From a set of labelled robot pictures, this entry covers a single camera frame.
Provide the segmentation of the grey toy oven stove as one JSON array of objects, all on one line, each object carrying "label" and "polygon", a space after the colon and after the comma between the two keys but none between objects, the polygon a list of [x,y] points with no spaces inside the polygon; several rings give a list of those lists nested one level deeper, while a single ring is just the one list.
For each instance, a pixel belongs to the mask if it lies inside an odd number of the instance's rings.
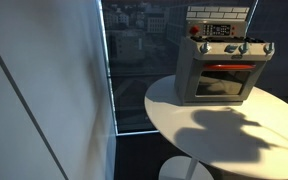
[{"label": "grey toy oven stove", "polygon": [[[267,61],[274,55],[267,55],[261,39],[246,35],[247,7],[190,6],[186,14],[186,35],[182,37],[177,69],[175,90],[180,103],[197,105],[240,105],[245,101],[256,84]],[[200,31],[191,35],[192,26]],[[209,42],[211,49],[203,54],[200,47]],[[239,46],[249,43],[245,54]],[[236,44],[233,53],[225,48]],[[256,65],[250,70],[206,70],[206,64],[248,64]]]}]

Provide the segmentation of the red round stove button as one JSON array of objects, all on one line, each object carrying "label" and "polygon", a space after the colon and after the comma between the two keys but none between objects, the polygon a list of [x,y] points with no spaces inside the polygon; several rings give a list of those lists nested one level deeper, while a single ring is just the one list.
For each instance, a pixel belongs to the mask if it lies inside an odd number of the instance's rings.
[{"label": "red round stove button", "polygon": [[196,25],[192,26],[189,30],[191,35],[196,35],[200,31],[200,28]]}]

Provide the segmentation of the white round pedestal table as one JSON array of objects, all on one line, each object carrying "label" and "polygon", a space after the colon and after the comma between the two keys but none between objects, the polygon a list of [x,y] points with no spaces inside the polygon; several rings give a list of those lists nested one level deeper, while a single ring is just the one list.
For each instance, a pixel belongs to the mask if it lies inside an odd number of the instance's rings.
[{"label": "white round pedestal table", "polygon": [[288,179],[288,104],[253,88],[239,106],[183,106],[174,76],[153,83],[145,109],[156,129],[202,163],[258,179]]}]

